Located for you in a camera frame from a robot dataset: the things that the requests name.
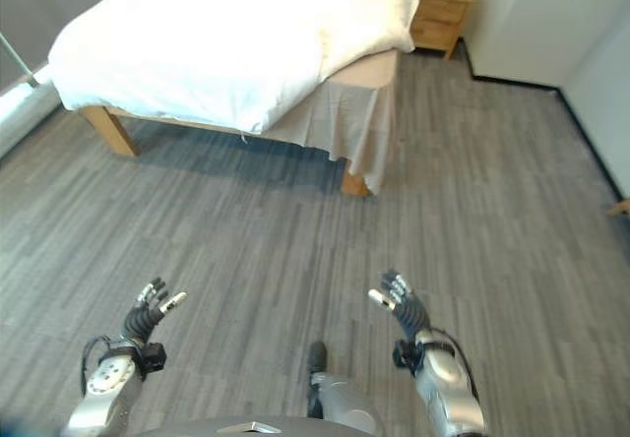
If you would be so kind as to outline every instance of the white wall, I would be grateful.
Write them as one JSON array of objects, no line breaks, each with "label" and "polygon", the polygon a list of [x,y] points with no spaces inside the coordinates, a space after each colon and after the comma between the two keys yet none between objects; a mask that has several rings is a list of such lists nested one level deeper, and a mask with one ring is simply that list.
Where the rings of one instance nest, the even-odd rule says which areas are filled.
[{"label": "white wall", "polygon": [[484,0],[467,34],[479,75],[562,85],[625,0]]},{"label": "white wall", "polygon": [[630,5],[563,89],[619,189],[630,196]]}]

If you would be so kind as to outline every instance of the nightstand drawer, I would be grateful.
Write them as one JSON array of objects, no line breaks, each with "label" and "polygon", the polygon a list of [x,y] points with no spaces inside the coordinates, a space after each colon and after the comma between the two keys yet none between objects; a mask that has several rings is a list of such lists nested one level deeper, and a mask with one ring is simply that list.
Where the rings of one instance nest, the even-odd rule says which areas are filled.
[{"label": "nightstand drawer", "polygon": [[411,26],[411,37],[415,46],[443,50],[453,43],[456,29],[453,24],[415,20]]},{"label": "nightstand drawer", "polygon": [[467,4],[447,0],[420,0],[416,19],[437,22],[459,22],[464,16]]}]

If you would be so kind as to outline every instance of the cable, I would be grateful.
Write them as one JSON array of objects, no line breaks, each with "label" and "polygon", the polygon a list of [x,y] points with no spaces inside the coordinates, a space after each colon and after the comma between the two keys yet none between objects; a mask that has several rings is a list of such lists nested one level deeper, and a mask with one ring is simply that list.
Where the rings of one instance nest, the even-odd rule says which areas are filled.
[{"label": "cable", "polygon": [[90,339],[83,347],[83,355],[81,355],[81,396],[86,395],[86,390],[88,388],[88,383],[86,380],[86,372],[88,371],[88,358],[90,358],[92,349],[99,342],[105,343],[108,350],[111,349],[111,340],[108,336],[94,337],[93,339]]},{"label": "cable", "polygon": [[466,368],[466,372],[468,373],[469,378],[471,379],[472,395],[477,400],[477,402],[480,403],[479,392],[477,391],[476,382],[474,381],[473,370],[471,369],[471,366],[469,365],[469,361],[466,358],[466,355],[464,354],[464,351],[462,350],[462,348],[460,347],[458,342],[448,332],[446,332],[446,331],[444,331],[442,329],[438,329],[437,327],[430,326],[429,327],[429,331],[437,332],[438,334],[442,334],[443,336],[445,336],[455,346],[455,348],[457,349],[457,353],[462,358],[462,362],[464,363],[464,368]]}]

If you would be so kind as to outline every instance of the wooden bed leg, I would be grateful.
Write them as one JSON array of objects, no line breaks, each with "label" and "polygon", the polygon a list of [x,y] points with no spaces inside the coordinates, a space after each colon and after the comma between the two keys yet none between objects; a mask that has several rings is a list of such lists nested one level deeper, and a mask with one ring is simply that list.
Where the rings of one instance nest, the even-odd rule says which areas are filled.
[{"label": "wooden bed leg", "polygon": [[620,216],[623,213],[630,214],[630,198],[624,199],[608,210],[609,216]]},{"label": "wooden bed leg", "polygon": [[346,171],[344,172],[344,179],[342,180],[342,193],[365,197],[370,194],[370,190],[367,189],[363,176],[356,176],[349,173],[350,163],[350,160],[346,161]]},{"label": "wooden bed leg", "polygon": [[139,153],[118,118],[107,109],[91,106],[83,108],[81,113],[116,153],[127,156],[136,156]]}]

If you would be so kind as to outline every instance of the white duvet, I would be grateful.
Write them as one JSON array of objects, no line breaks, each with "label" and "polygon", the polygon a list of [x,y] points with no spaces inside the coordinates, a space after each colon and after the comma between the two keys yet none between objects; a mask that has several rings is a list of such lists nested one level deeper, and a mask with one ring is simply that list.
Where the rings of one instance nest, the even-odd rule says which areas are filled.
[{"label": "white duvet", "polygon": [[49,54],[64,105],[261,133],[351,61],[411,51],[418,0],[103,0]]}]

